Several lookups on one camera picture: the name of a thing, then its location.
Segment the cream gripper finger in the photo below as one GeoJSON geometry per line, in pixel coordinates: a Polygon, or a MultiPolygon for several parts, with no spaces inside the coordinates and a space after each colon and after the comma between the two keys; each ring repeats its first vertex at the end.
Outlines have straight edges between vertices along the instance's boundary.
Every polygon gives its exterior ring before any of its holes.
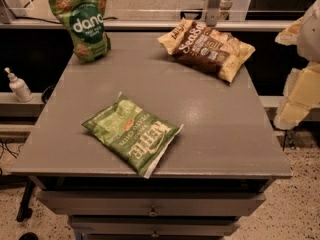
{"type": "Polygon", "coordinates": [[[320,64],[302,70],[293,68],[287,77],[283,98],[276,110],[276,128],[290,130],[320,104],[320,64]]]}
{"type": "Polygon", "coordinates": [[[294,21],[289,27],[279,32],[275,38],[275,42],[285,46],[296,45],[302,20],[303,18],[300,17],[299,19],[294,21]]]}

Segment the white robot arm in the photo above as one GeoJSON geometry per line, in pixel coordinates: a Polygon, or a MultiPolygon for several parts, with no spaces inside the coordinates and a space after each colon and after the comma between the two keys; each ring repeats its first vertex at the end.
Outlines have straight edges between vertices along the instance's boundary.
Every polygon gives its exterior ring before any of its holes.
{"type": "Polygon", "coordinates": [[[280,32],[275,41],[286,46],[296,45],[298,55],[308,61],[302,70],[293,68],[289,73],[273,119],[278,129],[290,130],[320,104],[320,0],[280,32]]]}

